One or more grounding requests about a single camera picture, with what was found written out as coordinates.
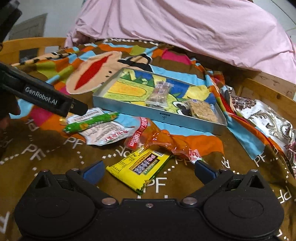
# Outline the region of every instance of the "hand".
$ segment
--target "hand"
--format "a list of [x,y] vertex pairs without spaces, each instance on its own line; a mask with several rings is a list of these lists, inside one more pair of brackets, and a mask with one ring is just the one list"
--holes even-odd
[[0,89],[0,130],[5,129],[10,123],[9,113],[20,114],[20,108],[16,97],[7,91]]

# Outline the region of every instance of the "wooden bed rail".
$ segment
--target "wooden bed rail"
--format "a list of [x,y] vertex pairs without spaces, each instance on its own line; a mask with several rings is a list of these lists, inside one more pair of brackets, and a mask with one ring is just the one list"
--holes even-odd
[[0,52],[0,61],[6,64],[19,62],[19,52],[21,50],[38,48],[38,56],[43,55],[46,47],[63,47],[66,38],[26,38],[14,39],[3,42],[3,49]]
[[296,102],[282,93],[255,80],[245,78],[235,88],[237,96],[261,100],[296,126]]

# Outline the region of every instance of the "food package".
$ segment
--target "food package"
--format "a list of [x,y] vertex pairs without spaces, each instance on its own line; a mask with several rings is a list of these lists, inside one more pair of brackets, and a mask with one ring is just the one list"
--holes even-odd
[[170,157],[171,154],[166,149],[158,146],[147,150],[141,148],[113,166],[106,167],[106,170],[142,195],[143,189],[155,178]]
[[99,124],[112,121],[116,119],[118,116],[119,116],[118,112],[99,114],[94,117],[88,118],[87,120],[83,120],[81,122],[70,123],[66,125],[63,131],[66,133],[76,133],[76,132],[84,131],[94,126],[97,126]]
[[68,113],[66,119],[61,117],[60,118],[60,121],[61,122],[61,125],[68,125],[68,124],[72,124],[72,123],[75,123],[75,122],[82,122],[82,121],[86,121],[86,120],[89,120],[90,118],[94,117],[94,116],[97,116],[97,115],[101,115],[101,114],[104,114],[104,112],[102,111],[101,108],[98,108],[98,107],[95,107],[95,108],[91,108],[89,109],[85,115],[83,116],[80,116],[80,115],[74,115],[72,113]]
[[219,123],[218,118],[215,115],[215,112],[212,110],[211,105],[209,103],[195,99],[189,99],[187,103],[190,107],[191,115],[193,117]]
[[130,137],[133,134],[133,128],[127,128],[110,121],[96,125],[79,134],[85,137],[87,145],[103,146]]
[[148,118],[138,117],[138,125],[133,129],[133,135],[124,142],[125,147],[136,151],[139,148],[152,148],[154,145],[169,150],[175,156],[188,158],[192,163],[203,160],[197,146],[189,144],[179,136],[171,135],[165,130],[160,130]]
[[148,99],[145,101],[145,103],[153,108],[162,108],[168,107],[168,93],[170,92],[170,89],[174,85],[168,82],[159,81],[157,82],[156,86],[154,87],[153,92],[148,97]]

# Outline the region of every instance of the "metal tray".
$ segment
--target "metal tray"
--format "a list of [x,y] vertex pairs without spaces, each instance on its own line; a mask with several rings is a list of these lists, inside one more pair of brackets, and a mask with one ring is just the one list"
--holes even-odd
[[[103,97],[105,93],[111,88],[111,86],[119,79],[124,69],[128,69],[128,68],[122,68],[121,70],[119,70],[111,78],[109,78],[105,83],[103,83],[97,89],[97,91],[93,94],[93,102],[95,107],[100,107],[104,110],[117,111],[119,113],[133,115],[133,116],[146,117],[154,121],[160,121],[160,122],[164,122],[164,123],[168,123],[176,126],[186,127],[186,128],[197,130],[197,131],[210,132],[215,135],[221,135],[223,130],[227,127],[225,116],[222,113],[217,103],[214,105],[214,107],[215,107],[215,114],[218,117],[219,124],[210,122],[207,120],[197,119],[191,116],[180,115],[180,114],[168,112],[165,110],[158,110],[158,109],[147,107],[147,106],[141,106],[137,104],[132,104],[128,102],[123,102],[123,101],[118,101],[118,100],[113,100],[113,99]],[[165,77],[165,76],[154,74],[151,72],[148,72],[148,73],[153,75],[158,75],[160,77]],[[185,83],[183,81],[176,80],[170,77],[165,77],[165,78]]]

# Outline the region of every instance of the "pink blanket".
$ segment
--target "pink blanket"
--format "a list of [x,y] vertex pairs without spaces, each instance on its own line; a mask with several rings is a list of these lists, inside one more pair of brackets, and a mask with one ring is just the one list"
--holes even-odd
[[166,42],[296,84],[295,45],[247,0],[88,0],[66,47],[94,39]]

